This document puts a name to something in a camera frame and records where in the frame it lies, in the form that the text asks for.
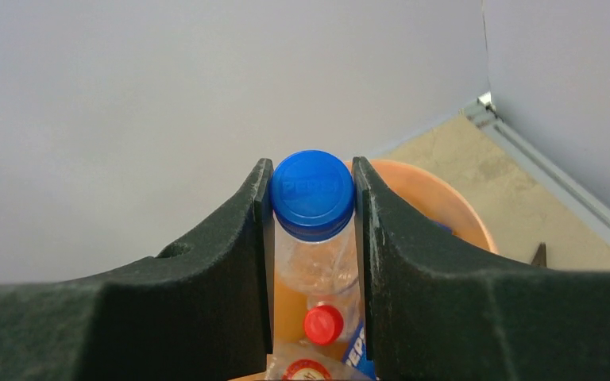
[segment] red bottle cap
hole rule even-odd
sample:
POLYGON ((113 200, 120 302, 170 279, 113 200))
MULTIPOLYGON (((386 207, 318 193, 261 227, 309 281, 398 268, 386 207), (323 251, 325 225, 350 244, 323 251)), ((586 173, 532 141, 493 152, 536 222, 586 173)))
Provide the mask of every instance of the red bottle cap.
POLYGON ((344 322, 340 311, 333 306, 316 306, 307 311, 303 327, 305 334, 315 344, 328 345, 338 339, 344 322))

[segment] blue cap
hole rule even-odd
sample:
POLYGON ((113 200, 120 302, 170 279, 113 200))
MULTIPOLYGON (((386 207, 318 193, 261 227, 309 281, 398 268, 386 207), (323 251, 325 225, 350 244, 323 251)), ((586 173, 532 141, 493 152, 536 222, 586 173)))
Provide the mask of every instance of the blue cap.
POLYGON ((277 166, 270 197, 284 230, 302 241, 324 241, 340 233, 352 217, 354 182, 337 157, 301 151, 277 166))

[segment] wall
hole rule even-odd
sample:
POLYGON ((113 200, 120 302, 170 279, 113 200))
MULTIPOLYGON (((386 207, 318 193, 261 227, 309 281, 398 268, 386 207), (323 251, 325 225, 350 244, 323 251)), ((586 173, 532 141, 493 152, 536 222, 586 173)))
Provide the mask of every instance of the wall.
POLYGON ((0 282, 156 255, 260 157, 372 155, 488 89, 479 0, 0 2, 0 282))
POLYGON ((610 207, 610 2, 486 0, 502 118, 610 207))

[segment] orange bin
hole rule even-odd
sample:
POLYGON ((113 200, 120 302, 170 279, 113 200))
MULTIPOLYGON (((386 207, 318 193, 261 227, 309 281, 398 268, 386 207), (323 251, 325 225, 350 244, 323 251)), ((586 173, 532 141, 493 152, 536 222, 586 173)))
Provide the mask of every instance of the orange bin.
MULTIPOLYGON (((471 205, 443 180, 409 164, 391 160, 370 160, 380 177, 392 191, 431 220, 453 230, 462 240, 497 254, 497 247, 483 221, 471 205)), ((275 338, 296 342, 305 337, 303 319, 307 312, 305 295, 292 291, 275 276, 275 338)), ((336 359, 342 358, 346 344, 322 348, 322 352, 336 359)), ((262 374, 241 380, 262 379, 262 374)))

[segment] floor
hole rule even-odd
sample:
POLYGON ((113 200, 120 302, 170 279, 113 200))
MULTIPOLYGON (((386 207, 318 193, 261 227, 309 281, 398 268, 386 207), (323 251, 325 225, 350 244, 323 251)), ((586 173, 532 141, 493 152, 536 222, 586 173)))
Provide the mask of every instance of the floor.
POLYGON ((385 158, 425 169, 459 191, 503 256, 529 263, 546 242, 550 268, 610 270, 610 247, 464 116, 385 158))

